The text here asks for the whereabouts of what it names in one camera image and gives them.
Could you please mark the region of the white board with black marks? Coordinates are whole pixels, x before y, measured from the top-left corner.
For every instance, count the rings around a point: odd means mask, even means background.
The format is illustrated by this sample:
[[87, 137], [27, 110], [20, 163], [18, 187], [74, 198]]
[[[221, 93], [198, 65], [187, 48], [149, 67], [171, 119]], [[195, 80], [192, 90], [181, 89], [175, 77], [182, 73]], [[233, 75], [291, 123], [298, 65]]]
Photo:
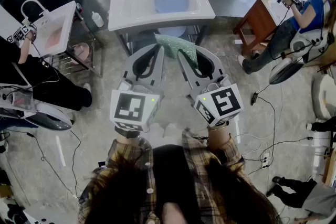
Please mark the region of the white board with black marks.
[[24, 214], [30, 224], [77, 224], [76, 216], [50, 208], [26, 208]]

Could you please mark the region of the person's legs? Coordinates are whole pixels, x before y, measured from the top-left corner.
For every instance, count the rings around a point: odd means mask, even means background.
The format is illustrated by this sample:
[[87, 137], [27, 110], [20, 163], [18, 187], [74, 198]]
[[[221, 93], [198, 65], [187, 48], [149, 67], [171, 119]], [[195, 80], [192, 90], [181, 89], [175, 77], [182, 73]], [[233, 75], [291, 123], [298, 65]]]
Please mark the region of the person's legs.
[[153, 123], [149, 132], [149, 143], [153, 148], [164, 145], [182, 146], [182, 130], [170, 123], [162, 128], [158, 123]]

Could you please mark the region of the person's left forearm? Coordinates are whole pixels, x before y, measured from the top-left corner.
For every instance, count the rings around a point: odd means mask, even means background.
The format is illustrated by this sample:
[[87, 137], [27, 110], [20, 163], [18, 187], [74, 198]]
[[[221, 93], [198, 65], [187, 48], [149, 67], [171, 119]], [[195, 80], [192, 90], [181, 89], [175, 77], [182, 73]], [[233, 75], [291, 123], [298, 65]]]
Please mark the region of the person's left forearm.
[[141, 169], [152, 167], [153, 148], [149, 141], [141, 136], [127, 139], [118, 134], [108, 151], [106, 166], [116, 168], [124, 161]]

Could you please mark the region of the person's torso in plaid shirt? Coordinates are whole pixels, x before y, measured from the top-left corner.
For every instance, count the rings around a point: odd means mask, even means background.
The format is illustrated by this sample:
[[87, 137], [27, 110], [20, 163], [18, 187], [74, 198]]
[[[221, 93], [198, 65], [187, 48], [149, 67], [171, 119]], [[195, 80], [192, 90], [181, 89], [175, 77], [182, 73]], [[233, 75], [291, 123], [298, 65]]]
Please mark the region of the person's torso in plaid shirt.
[[152, 167], [95, 169], [78, 224], [282, 224], [246, 174], [207, 169], [215, 158], [207, 143], [185, 129], [182, 146], [153, 148]]

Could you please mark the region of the white round tub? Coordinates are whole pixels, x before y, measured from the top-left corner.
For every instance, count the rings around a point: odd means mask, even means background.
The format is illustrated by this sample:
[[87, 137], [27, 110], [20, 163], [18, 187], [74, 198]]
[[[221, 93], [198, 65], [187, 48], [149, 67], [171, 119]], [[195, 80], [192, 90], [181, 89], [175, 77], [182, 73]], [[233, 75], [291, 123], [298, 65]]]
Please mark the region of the white round tub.
[[317, 76], [312, 85], [312, 105], [318, 119], [336, 116], [336, 84], [328, 74]]

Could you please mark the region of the brown wooden cabinet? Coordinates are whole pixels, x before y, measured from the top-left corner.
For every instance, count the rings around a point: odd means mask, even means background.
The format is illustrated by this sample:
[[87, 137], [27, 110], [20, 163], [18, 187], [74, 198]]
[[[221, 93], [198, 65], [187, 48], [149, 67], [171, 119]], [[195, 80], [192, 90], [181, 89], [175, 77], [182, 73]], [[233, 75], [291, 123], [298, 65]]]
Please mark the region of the brown wooden cabinet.
[[[243, 26], [248, 24], [251, 27], [255, 39], [249, 41], [243, 33]], [[277, 26], [266, 5], [262, 0], [256, 0], [246, 15], [239, 21], [233, 33], [238, 35], [242, 41], [242, 56], [250, 56], [253, 51], [263, 51], [266, 46], [262, 45], [270, 41]]]

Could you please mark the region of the metal sink rack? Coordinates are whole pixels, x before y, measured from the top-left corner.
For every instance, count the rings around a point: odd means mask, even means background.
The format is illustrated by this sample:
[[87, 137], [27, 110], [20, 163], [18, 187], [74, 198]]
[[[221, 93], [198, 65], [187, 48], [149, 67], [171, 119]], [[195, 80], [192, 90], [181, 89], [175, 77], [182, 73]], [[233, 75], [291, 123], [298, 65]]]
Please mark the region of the metal sink rack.
[[[85, 42], [89, 45], [90, 53], [86, 61], [81, 61], [74, 53], [74, 46]], [[95, 59], [96, 51], [102, 48], [102, 43], [88, 27], [78, 8], [75, 9], [69, 40], [65, 51], [50, 57], [49, 63], [64, 76], [70, 76], [81, 71], [92, 72], [102, 77], [102, 68], [98, 67]]]

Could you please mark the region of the green cleaning cloth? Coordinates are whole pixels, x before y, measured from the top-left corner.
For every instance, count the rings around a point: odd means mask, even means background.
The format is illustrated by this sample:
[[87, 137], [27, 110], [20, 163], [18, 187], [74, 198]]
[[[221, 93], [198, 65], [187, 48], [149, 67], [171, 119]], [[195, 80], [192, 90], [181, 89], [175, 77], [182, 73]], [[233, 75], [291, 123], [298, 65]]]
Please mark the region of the green cleaning cloth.
[[182, 38], [155, 34], [157, 44], [164, 47], [167, 57], [177, 59], [179, 51], [184, 52], [192, 62], [193, 67], [198, 68], [196, 46], [194, 43]]

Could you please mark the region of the person's right forearm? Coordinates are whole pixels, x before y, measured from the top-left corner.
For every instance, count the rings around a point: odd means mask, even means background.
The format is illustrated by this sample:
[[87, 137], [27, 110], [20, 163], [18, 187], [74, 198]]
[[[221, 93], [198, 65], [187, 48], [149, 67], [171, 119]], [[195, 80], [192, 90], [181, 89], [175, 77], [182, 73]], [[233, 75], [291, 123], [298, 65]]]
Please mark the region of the person's right forearm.
[[231, 172], [244, 175], [245, 160], [226, 124], [208, 128], [208, 150], [215, 156], [209, 161], [207, 169], [217, 171], [228, 168]]

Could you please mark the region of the white grey equipment pack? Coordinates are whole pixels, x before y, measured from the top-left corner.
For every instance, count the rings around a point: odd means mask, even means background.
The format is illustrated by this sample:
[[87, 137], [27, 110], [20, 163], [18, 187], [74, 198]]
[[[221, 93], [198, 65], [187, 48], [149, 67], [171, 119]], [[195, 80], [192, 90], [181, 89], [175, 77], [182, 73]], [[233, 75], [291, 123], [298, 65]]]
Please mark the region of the white grey equipment pack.
[[336, 41], [336, 35], [324, 29], [296, 33], [290, 43], [290, 52], [281, 54], [281, 62], [271, 71], [269, 84], [279, 84], [297, 73], [305, 64], [321, 57]]
[[32, 87], [0, 84], [0, 118], [29, 122], [51, 131], [72, 128], [70, 118], [55, 106], [33, 97]]

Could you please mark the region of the large pink plate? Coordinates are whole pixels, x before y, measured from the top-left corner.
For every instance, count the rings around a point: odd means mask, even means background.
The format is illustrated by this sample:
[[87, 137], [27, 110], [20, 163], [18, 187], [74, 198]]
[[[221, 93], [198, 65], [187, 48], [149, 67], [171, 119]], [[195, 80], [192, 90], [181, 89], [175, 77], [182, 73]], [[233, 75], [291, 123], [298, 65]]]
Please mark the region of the large pink plate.
[[49, 49], [59, 44], [61, 38], [62, 27], [56, 29], [48, 38], [46, 48]]
[[89, 45], [85, 42], [75, 45], [74, 53], [81, 61], [86, 61], [90, 53]]

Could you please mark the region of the white plastic bottle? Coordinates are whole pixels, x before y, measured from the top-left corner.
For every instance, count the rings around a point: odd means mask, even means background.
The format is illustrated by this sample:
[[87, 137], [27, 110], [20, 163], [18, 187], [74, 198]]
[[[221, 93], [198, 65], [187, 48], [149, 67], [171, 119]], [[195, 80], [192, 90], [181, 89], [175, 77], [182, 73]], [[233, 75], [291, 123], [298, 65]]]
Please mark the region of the white plastic bottle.
[[104, 21], [102, 19], [102, 17], [100, 16], [99, 13], [96, 12], [92, 12], [92, 20], [94, 21], [94, 23], [96, 24], [96, 26], [98, 28], [101, 28], [104, 26]]

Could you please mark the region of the black wristwatch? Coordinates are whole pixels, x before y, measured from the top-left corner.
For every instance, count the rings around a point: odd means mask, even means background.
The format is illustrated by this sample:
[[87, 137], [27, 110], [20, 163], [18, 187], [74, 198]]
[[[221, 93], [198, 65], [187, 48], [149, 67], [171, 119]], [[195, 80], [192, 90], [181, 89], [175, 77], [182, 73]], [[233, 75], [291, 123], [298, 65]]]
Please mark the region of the black wristwatch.
[[121, 135], [121, 136], [123, 136], [124, 138], [127, 138], [127, 139], [136, 138], [136, 137], [140, 136], [139, 131], [124, 130], [124, 129], [118, 128], [117, 126], [114, 127], [114, 130], [119, 135]]

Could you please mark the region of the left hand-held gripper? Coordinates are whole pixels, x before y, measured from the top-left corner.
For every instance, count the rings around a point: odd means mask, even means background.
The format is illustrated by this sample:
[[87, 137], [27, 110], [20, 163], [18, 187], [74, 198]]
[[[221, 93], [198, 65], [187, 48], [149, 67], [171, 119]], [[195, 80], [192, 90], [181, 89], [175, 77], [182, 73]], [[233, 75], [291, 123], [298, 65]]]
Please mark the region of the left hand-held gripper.
[[164, 48], [152, 44], [132, 54], [122, 68], [122, 80], [111, 92], [110, 121], [124, 131], [150, 130], [163, 99]]

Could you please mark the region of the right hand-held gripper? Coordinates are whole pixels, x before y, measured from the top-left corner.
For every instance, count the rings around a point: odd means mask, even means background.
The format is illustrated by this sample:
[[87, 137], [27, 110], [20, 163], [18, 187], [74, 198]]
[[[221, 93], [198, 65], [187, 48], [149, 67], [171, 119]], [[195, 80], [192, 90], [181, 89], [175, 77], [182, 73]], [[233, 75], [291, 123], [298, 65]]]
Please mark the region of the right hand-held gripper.
[[224, 74], [220, 59], [209, 50], [196, 46], [198, 67], [182, 50], [177, 59], [182, 73], [191, 88], [193, 108], [209, 127], [221, 125], [244, 109], [237, 84]]

